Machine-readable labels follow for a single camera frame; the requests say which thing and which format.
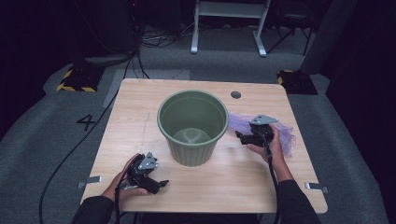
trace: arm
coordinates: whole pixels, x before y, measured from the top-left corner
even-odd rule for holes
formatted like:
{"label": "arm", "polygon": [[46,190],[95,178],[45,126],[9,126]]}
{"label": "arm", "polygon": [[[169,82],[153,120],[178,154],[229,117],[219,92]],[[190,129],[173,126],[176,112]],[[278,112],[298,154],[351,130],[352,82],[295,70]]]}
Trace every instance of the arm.
{"label": "arm", "polygon": [[[320,223],[311,203],[300,190],[283,157],[278,130],[271,125],[274,140],[270,144],[273,153],[273,168],[278,183],[278,203],[281,223]],[[268,162],[263,147],[251,144],[247,148],[258,153]]]}
{"label": "arm", "polygon": [[[102,193],[101,196],[91,197],[84,200],[82,205],[78,208],[75,216],[73,217],[72,224],[106,224],[111,219],[111,214],[113,212],[115,201],[115,188],[119,184],[120,180],[122,179],[122,175],[124,174],[125,170],[128,169],[129,164],[135,156],[133,156],[126,162],[123,170],[114,177],[111,184],[107,187],[107,189]],[[138,194],[148,194],[148,192],[145,189],[122,189],[120,191],[120,202],[122,202],[123,200],[125,200],[125,198],[131,195]]]}

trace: wooden table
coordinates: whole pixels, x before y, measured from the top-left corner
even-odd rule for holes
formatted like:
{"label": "wooden table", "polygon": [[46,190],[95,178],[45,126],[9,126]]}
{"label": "wooden table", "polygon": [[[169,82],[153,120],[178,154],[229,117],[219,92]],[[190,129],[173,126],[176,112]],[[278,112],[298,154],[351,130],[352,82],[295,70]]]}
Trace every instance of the wooden table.
{"label": "wooden table", "polygon": [[[169,179],[170,182],[156,195],[134,196],[122,203],[123,211],[276,211],[268,165],[259,155],[242,146],[234,133],[224,134],[212,157],[201,166],[183,166],[172,158],[157,125],[157,111],[166,97],[183,90],[208,91],[219,97],[230,112],[253,118],[265,114],[292,126],[297,141],[292,158],[286,162],[316,212],[327,211],[323,193],[304,188],[304,182],[318,183],[318,179],[283,87],[232,82],[124,79],[92,167],[91,176],[100,175],[103,181],[88,185],[83,199],[100,195],[135,153],[151,151],[159,167],[149,176],[156,181]],[[242,97],[234,99],[232,91],[239,91]]]}

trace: gray carpet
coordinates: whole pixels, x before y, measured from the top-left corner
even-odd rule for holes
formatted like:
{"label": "gray carpet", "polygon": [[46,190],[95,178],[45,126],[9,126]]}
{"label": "gray carpet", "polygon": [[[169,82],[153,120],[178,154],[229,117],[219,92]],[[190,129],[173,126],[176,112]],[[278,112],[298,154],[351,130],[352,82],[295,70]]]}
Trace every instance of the gray carpet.
{"label": "gray carpet", "polygon": [[[279,37],[276,31],[265,30],[262,39],[268,48]],[[196,55],[190,54],[190,47],[191,36],[187,36],[166,48],[142,48],[141,60],[147,71],[190,71],[190,80],[252,83],[276,83],[278,70],[298,69],[304,60],[304,36],[299,32],[266,58],[259,56],[249,29],[207,30],[200,35]],[[49,78],[43,87],[47,95],[0,144],[0,223],[38,222],[38,202],[50,174],[87,133],[77,121],[87,115],[99,119],[114,78],[125,65],[108,67],[98,92],[56,91],[69,64]],[[319,219],[388,223],[378,185],[324,94],[329,80],[322,75],[312,79],[319,95],[289,95],[289,99],[318,180],[330,191],[325,194],[329,210]],[[77,182],[91,171],[110,112],[111,108],[53,178],[44,200],[45,223],[70,223],[83,192],[76,188]],[[131,223],[130,218],[124,217],[123,222]],[[265,214],[262,223],[272,223],[273,218]]]}

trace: person's right hand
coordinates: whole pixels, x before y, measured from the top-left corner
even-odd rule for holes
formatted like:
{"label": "person's right hand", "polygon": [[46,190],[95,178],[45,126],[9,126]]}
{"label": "person's right hand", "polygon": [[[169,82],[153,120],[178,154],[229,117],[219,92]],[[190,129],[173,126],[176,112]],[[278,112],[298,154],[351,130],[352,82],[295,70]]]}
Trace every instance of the person's right hand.
{"label": "person's right hand", "polygon": [[[277,130],[277,128],[270,124],[271,129],[273,130],[274,133],[274,139],[272,140],[272,142],[270,143],[270,149],[272,151],[273,154],[273,162],[285,162],[284,158],[283,158],[283,151],[282,151],[282,145],[280,144],[280,140],[279,140],[279,131]],[[264,148],[263,147],[258,147],[256,145],[253,144],[247,144],[247,148],[256,152],[257,154],[261,155],[262,158],[268,162],[268,158],[267,155],[265,154]]]}
{"label": "person's right hand", "polygon": [[[283,157],[282,145],[280,144],[280,140],[279,140],[279,131],[274,125],[270,124],[270,126],[274,133],[274,139],[270,143],[270,149],[273,154],[272,164],[274,167],[274,171],[276,173],[277,182],[287,179],[293,179],[289,167],[285,162],[285,158]],[[266,162],[268,162],[267,155],[264,152],[264,147],[258,147],[253,144],[247,144],[247,148],[261,155],[262,158]]]}

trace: black sleeve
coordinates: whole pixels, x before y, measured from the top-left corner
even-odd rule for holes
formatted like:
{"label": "black sleeve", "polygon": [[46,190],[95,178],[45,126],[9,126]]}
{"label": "black sleeve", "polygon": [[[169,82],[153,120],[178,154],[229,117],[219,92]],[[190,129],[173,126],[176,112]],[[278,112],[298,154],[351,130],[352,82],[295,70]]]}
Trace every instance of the black sleeve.
{"label": "black sleeve", "polygon": [[314,208],[295,180],[278,184],[278,203],[281,224],[320,223]]}
{"label": "black sleeve", "polygon": [[72,224],[107,224],[111,219],[114,202],[104,196],[87,198],[78,208]]}

